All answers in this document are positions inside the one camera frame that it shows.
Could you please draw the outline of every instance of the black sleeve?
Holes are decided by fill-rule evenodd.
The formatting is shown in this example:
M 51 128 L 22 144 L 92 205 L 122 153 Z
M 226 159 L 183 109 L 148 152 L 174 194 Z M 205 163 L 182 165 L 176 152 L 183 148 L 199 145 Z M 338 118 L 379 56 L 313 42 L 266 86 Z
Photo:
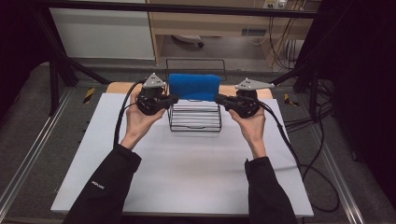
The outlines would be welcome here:
M 93 173 L 63 224 L 119 224 L 140 162 L 137 154 L 116 145 Z
M 251 224 L 297 223 L 288 195 L 277 183 L 268 157 L 245 162 Z

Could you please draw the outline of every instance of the gray carpet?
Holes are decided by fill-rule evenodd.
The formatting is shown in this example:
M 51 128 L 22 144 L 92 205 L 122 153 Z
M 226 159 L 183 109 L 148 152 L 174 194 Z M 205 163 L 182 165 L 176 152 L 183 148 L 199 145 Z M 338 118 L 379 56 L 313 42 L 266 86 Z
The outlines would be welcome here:
M 146 77 L 152 70 L 140 68 L 130 69 L 94 69 L 100 75 L 117 81 L 133 81 Z M 224 84 L 236 84 L 245 77 L 260 81 L 270 81 L 278 76 L 276 73 L 268 72 L 242 72 L 230 69 L 229 79 Z M 62 184 L 67 169 L 78 150 L 78 141 L 84 135 L 84 130 L 88 127 L 92 113 L 100 98 L 101 92 L 106 90 L 106 86 L 96 86 L 96 91 L 87 105 L 82 103 L 85 94 L 91 83 L 89 78 L 79 75 L 82 79 L 79 87 L 74 89 L 71 99 L 61 116 L 58 124 L 53 130 L 49 141 L 44 146 L 33 170 L 26 179 L 14 204 L 12 204 L 7 214 L 7 219 L 18 217 L 33 218 L 40 222 L 36 223 L 57 223 L 64 217 L 50 211 L 51 204 L 56 196 L 55 190 Z M 30 145 L 33 144 L 41 127 L 47 119 L 50 111 L 50 91 L 48 85 L 48 70 L 37 68 L 31 78 L 23 87 L 21 99 L 10 108 L 7 116 L 2 120 L 0 135 L 0 190 L 3 191 L 7 183 L 15 174 L 19 164 L 23 160 Z M 283 120 L 293 120 L 305 118 L 306 115 L 300 106 L 285 105 L 283 101 L 284 92 L 290 94 L 291 99 L 298 100 L 288 86 L 293 80 L 288 80 L 282 87 L 274 90 L 274 97 L 279 102 L 279 107 Z M 351 152 L 342 132 L 340 131 L 337 119 L 327 117 L 323 120 L 325 127 L 326 143 L 329 145 L 356 203 L 366 221 L 366 223 L 396 223 L 396 213 L 390 206 L 389 201 L 383 194 L 380 187 L 375 183 L 370 171 L 364 163 L 355 162 L 351 159 Z M 316 140 L 312 130 L 307 127 L 298 132 L 289 134 L 290 141 L 295 148 L 302 163 L 309 163 L 315 155 L 317 149 Z M 315 163 L 323 174 L 327 170 L 321 158 Z M 306 188 L 312 203 L 319 207 L 331 208 L 335 204 L 334 194 L 322 178 L 315 173 L 309 173 L 306 179 Z M 307 218 L 307 223 L 349 223 L 343 206 L 340 206 L 333 213 L 323 213 L 314 209 L 315 216 Z M 170 217 L 132 217 L 133 223 L 167 223 Z M 180 220 L 174 223 L 188 223 Z M 245 223 L 245 219 L 198 219 L 199 223 Z

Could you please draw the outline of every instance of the person's right hand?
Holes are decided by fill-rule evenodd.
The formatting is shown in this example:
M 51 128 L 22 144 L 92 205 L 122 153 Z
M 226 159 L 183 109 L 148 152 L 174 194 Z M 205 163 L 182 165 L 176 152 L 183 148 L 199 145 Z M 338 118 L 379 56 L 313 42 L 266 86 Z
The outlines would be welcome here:
M 264 109 L 260 108 L 257 113 L 247 119 L 242 119 L 239 115 L 233 111 L 229 110 L 231 118 L 235 120 L 241 127 L 242 135 L 244 135 L 247 143 L 253 154 L 253 158 L 265 157 L 266 151 L 264 146 L 263 134 L 264 134 L 264 124 L 265 115 Z

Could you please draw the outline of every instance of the black wire rack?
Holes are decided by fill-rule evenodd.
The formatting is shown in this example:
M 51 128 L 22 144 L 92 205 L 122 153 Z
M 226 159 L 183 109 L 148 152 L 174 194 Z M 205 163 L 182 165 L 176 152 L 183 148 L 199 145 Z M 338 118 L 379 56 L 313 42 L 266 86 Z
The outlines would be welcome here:
M 220 59 L 167 59 L 165 78 L 168 84 L 171 74 L 208 74 L 221 77 L 221 81 L 227 80 L 225 62 Z M 169 108 L 168 118 L 172 132 L 220 132 L 222 126 L 220 106 L 215 102 L 179 100 Z

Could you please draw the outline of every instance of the blue towel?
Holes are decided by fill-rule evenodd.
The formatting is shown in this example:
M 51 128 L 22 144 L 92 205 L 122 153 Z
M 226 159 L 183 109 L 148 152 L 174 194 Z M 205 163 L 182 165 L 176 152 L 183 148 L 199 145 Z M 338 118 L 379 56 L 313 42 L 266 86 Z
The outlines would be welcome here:
M 215 75 L 169 75 L 169 92 L 179 99 L 214 102 L 221 78 Z

